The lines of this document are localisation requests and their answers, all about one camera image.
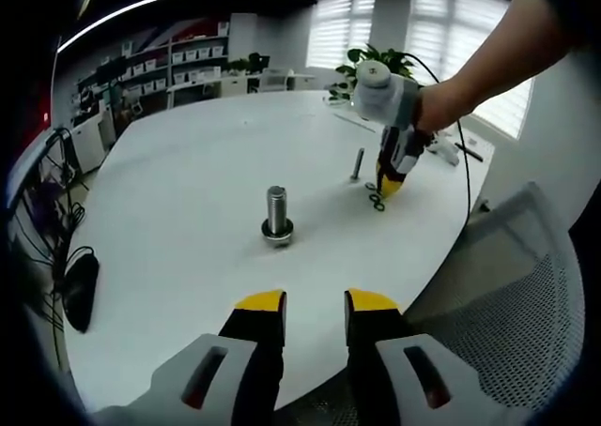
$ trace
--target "window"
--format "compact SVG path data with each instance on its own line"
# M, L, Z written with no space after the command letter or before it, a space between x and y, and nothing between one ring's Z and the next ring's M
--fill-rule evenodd
M497 26L509 3L505 0L412 0L407 52L414 53L441 80L455 75ZM422 84L434 81L416 66ZM484 102L474 115L515 139L528 110L532 79Z
M347 51L365 49L376 0L317 0L311 19L307 67L334 69L347 62Z

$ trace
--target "black mouse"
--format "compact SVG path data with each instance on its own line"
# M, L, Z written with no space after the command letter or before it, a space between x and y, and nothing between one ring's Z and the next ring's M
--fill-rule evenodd
M70 324L86 332L92 316L100 264L93 253L79 257L71 266L61 289L63 309Z

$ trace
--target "white wall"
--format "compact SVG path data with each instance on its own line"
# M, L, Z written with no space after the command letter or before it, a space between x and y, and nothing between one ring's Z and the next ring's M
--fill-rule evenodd
M394 48L402 50L405 47L408 15L411 0L376 0L372 17L370 44L384 50ZM340 82L342 76L333 69L307 68L307 46L311 31L312 8L302 8L284 18L281 23L281 56L280 66L292 68L295 72L313 74L316 76L316 87Z
M269 55L270 66L279 68L282 40L282 20L258 16L256 18L256 33L254 35L254 52Z
M256 18L254 13L232 13L228 43L228 60L230 62L248 58L248 54L254 52Z
M496 146L483 187L492 205L534 180L567 226L578 219L601 180L601 80L594 79L601 72L594 65L591 54L572 54L536 77L517 142L464 121Z
M376 0L369 43L378 50L405 49L411 0Z

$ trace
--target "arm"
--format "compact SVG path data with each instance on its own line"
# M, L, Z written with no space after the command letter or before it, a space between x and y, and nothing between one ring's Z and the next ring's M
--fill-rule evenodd
M435 131L561 60L574 43L547 0L513 0L480 49L450 80L424 89L418 128Z

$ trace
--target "bolt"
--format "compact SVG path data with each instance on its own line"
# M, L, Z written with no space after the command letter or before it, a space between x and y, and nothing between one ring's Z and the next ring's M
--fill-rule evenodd
M263 221L261 232L274 247L290 243L294 225L286 217L286 193L284 187L273 186L267 190L267 219Z
M357 182L359 180L359 171L361 170L361 164L363 162L363 154L365 153L365 148L362 147L359 149L357 153L357 158L355 159L355 169L353 170L353 174L350 175L350 180L353 182Z

